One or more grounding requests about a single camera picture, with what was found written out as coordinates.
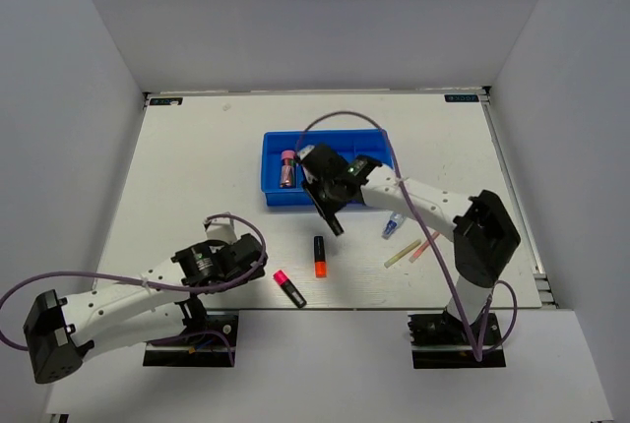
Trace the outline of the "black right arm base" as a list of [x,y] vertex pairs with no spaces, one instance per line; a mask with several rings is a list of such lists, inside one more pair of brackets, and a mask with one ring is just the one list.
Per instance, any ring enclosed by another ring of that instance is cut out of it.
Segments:
[[410,314],[412,366],[415,370],[505,368],[497,317],[490,313],[483,338],[483,357],[476,361],[464,330],[444,313]]

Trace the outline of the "black highlighter pink cap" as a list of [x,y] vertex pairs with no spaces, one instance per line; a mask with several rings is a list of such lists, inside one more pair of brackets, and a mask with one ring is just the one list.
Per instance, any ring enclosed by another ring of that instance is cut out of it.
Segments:
[[296,308],[303,309],[307,305],[303,295],[283,271],[275,272],[273,279]]

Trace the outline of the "thin orange highlighter pen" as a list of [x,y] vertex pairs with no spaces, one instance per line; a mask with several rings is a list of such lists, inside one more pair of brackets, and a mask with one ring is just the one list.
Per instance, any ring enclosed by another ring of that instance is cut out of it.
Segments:
[[[431,234],[431,238],[433,240],[436,240],[438,237],[440,236],[440,233],[438,231],[434,231]],[[424,241],[422,244],[420,244],[418,246],[418,248],[409,256],[409,262],[410,263],[414,263],[415,261],[417,261],[422,254],[430,247],[430,242],[428,240]]]

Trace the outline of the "black highlighter orange cap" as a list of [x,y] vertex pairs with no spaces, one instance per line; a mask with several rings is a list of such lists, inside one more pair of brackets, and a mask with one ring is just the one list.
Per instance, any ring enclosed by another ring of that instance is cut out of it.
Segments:
[[314,271],[317,278],[327,277],[327,262],[324,237],[315,236],[313,241]]

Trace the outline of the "glue stick pink cap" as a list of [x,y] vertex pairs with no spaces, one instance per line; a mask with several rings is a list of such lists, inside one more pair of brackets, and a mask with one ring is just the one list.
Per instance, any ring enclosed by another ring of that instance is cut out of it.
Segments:
[[290,189],[295,186],[295,152],[285,150],[281,154],[281,179],[280,187]]

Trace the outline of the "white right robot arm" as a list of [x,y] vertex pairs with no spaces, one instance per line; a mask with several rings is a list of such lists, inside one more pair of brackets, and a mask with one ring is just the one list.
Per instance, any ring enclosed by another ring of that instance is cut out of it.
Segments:
[[371,156],[346,161],[325,144],[304,148],[296,161],[305,176],[303,190],[335,235],[344,233],[337,212],[358,203],[414,219],[450,241],[458,278],[447,279],[452,298],[445,309],[445,333],[458,343],[478,334],[491,292],[521,243],[495,193],[483,190],[467,197],[405,180]]

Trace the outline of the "thin yellow highlighter pen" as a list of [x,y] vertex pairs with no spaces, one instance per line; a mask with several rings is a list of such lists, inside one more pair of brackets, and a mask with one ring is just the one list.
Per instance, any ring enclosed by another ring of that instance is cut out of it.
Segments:
[[413,242],[411,242],[410,244],[408,244],[405,248],[403,248],[401,251],[399,251],[398,253],[396,253],[394,256],[392,256],[391,258],[389,258],[388,260],[386,260],[384,262],[384,267],[386,269],[390,268],[391,266],[393,266],[395,263],[397,263],[399,260],[401,260],[402,258],[404,258],[407,254],[409,254],[410,252],[416,250],[422,243],[421,239],[417,239]]

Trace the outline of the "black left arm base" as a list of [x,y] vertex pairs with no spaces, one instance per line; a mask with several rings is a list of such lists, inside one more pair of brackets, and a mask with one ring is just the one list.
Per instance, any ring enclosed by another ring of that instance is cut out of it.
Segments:
[[209,332],[191,334],[178,340],[147,344],[143,366],[148,368],[231,368],[236,361],[239,315],[210,314]]

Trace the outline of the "black highlighter yellow cap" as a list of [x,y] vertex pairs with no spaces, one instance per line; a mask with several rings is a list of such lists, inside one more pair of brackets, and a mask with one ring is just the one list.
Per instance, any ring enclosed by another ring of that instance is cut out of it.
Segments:
[[345,231],[339,223],[336,214],[343,208],[339,203],[324,203],[320,207],[320,215],[326,221],[335,236],[341,236]]

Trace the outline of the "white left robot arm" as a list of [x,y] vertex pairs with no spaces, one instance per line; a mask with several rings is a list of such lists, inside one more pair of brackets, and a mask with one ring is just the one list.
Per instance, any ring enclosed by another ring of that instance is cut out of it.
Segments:
[[35,381],[57,382],[104,352],[140,342],[196,343],[219,335],[201,295],[262,277],[266,263],[260,241],[244,234],[232,243],[206,240],[180,250],[139,284],[39,294],[23,326]]

